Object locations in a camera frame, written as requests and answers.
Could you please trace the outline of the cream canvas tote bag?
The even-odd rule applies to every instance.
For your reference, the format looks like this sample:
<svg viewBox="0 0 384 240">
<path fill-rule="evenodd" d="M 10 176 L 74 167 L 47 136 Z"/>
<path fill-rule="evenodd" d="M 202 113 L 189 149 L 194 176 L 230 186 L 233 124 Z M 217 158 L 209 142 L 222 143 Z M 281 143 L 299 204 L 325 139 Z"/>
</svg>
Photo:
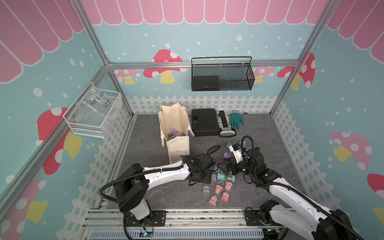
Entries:
<svg viewBox="0 0 384 240">
<path fill-rule="evenodd" d="M 187 109 L 179 103 L 161 106 L 158 118 L 162 146 L 167 148 L 169 163 L 175 164 L 190 154 L 190 137 L 195 136 Z"/>
</svg>

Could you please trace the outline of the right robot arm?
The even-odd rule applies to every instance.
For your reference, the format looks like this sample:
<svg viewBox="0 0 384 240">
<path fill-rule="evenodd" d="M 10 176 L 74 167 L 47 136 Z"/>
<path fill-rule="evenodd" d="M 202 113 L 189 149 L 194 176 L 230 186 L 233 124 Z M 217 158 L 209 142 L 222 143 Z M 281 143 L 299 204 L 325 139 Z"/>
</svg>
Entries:
<svg viewBox="0 0 384 240">
<path fill-rule="evenodd" d="M 227 157 L 222 171 L 228 175 L 249 176 L 249 184 L 276 196 L 291 209 L 269 200 L 260 206 L 259 220 L 263 225 L 277 223 L 307 240 L 361 240 L 349 217 L 340 209 L 331 210 L 297 190 L 276 171 L 267 168 L 260 148 L 250 136 L 238 144 L 227 145 L 233 154 Z"/>
</svg>

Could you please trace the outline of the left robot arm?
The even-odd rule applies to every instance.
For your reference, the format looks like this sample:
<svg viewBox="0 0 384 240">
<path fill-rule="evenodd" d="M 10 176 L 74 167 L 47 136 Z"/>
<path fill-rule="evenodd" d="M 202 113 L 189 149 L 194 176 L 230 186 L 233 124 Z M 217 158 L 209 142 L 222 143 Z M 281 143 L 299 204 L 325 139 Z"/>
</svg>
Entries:
<svg viewBox="0 0 384 240">
<path fill-rule="evenodd" d="M 144 196 L 147 191 L 173 181 L 189 181 L 189 186 L 196 183 L 211 182 L 216 164 L 212 154 L 221 148 L 213 146 L 197 155 L 181 155 L 181 160 L 174 164 L 144 168 L 141 164 L 131 165 L 119 178 L 99 189 L 99 196 L 117 203 L 125 216 L 134 216 L 136 221 L 147 222 L 153 218 L 152 210 Z"/>
</svg>

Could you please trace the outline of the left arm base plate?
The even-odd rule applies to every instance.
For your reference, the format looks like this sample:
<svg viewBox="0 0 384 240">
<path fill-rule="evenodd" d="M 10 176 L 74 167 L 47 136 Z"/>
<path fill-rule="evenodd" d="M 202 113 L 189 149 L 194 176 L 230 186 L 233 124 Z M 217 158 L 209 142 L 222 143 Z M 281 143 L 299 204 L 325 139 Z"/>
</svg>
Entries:
<svg viewBox="0 0 384 240">
<path fill-rule="evenodd" d="M 126 217 L 126 226 L 127 227 L 164 227 L 166 221 L 166 211 L 152 211 L 149 216 L 145 217 L 142 220 L 137 220 L 135 216 L 131 213 L 128 213 Z"/>
</svg>

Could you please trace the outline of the green hourglass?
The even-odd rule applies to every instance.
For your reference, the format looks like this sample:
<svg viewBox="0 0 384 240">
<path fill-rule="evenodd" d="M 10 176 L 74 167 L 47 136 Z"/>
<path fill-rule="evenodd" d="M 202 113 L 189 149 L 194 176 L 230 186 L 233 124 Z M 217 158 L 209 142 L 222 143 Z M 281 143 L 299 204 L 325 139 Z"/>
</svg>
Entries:
<svg viewBox="0 0 384 240">
<path fill-rule="evenodd" d="M 218 173 L 217 174 L 217 180 L 226 180 L 226 181 L 229 181 L 231 183 L 234 183 L 235 182 L 235 176 L 232 175 L 232 174 L 229 174 L 228 176 L 225 175 L 225 174 L 222 174 L 222 173 Z"/>
</svg>

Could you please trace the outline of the purple hourglass top cluster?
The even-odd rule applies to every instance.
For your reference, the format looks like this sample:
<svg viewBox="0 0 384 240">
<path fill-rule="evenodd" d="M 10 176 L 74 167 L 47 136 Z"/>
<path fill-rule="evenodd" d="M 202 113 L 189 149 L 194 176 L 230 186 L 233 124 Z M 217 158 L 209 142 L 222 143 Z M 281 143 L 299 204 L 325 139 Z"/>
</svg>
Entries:
<svg viewBox="0 0 384 240">
<path fill-rule="evenodd" d="M 171 129 L 170 132 L 168 133 L 169 140 L 174 139 L 176 137 L 184 137 L 184 136 L 185 136 L 184 133 L 177 131 L 176 129 Z"/>
</svg>

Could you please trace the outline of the purple hourglass bottom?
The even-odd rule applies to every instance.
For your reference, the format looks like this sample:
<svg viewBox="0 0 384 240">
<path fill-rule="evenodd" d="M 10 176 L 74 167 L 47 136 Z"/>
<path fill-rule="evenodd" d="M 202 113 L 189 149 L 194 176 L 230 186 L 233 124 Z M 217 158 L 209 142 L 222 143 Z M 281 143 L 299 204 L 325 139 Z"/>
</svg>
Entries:
<svg viewBox="0 0 384 240">
<path fill-rule="evenodd" d="M 210 187 L 208 185 L 205 185 L 202 190 L 202 194 L 209 195 L 211 193 Z"/>
</svg>

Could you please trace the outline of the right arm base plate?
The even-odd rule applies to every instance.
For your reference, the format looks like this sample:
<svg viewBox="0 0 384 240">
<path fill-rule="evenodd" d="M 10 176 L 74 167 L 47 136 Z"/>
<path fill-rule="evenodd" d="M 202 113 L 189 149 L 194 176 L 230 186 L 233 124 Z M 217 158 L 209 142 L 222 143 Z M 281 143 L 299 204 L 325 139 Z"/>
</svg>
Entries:
<svg viewBox="0 0 384 240">
<path fill-rule="evenodd" d="M 246 225 L 248 227 L 263 227 L 263 228 L 274 228 L 283 227 L 281 224 L 275 223 L 270 217 L 267 217 L 263 211 L 260 214 L 259 209 L 246 208 L 244 210 Z"/>
</svg>

